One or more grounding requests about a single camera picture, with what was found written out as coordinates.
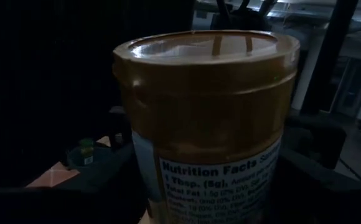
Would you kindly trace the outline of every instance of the gold lid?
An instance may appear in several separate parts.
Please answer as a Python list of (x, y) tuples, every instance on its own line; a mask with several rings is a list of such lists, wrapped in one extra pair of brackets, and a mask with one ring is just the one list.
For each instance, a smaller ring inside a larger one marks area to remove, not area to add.
[(254, 62), (299, 48), (294, 37), (271, 32), (201, 30), (155, 35), (118, 46), (123, 59), (169, 65)]

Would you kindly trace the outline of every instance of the small bottle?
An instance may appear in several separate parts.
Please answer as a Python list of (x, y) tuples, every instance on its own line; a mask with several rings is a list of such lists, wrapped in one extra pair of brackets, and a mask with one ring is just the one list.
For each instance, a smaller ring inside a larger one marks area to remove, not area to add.
[(93, 162), (93, 140), (82, 139), (80, 142), (81, 154), (83, 156), (83, 165), (88, 165)]

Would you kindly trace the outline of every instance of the label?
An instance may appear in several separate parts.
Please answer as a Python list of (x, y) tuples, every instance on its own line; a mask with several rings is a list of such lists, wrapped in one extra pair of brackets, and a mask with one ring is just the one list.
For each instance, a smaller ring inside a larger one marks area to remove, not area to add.
[(229, 224), (249, 219), (265, 198), (280, 146), (278, 139), (253, 157), (217, 165), (158, 158), (165, 193), (161, 195), (152, 145), (136, 133), (133, 137), (151, 198), (165, 199), (171, 223), (178, 224)]
[(93, 162), (93, 156), (84, 158), (84, 160), (83, 160), (83, 164), (84, 164), (84, 165), (91, 164), (92, 162)]

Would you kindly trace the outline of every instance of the peanut butter jar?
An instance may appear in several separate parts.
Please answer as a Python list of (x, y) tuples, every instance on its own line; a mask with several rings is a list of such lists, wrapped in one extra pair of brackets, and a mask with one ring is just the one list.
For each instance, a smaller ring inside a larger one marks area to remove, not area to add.
[(257, 223), (297, 72), (288, 35), (206, 30), (114, 50), (151, 223)]

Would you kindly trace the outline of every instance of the nutrition facts label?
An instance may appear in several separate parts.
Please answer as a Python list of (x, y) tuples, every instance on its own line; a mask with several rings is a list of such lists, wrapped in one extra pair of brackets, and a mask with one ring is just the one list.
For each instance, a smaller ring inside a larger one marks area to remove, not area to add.
[(173, 223), (227, 224), (246, 218), (261, 203), (273, 174), (280, 140), (248, 159), (198, 166), (160, 159)]

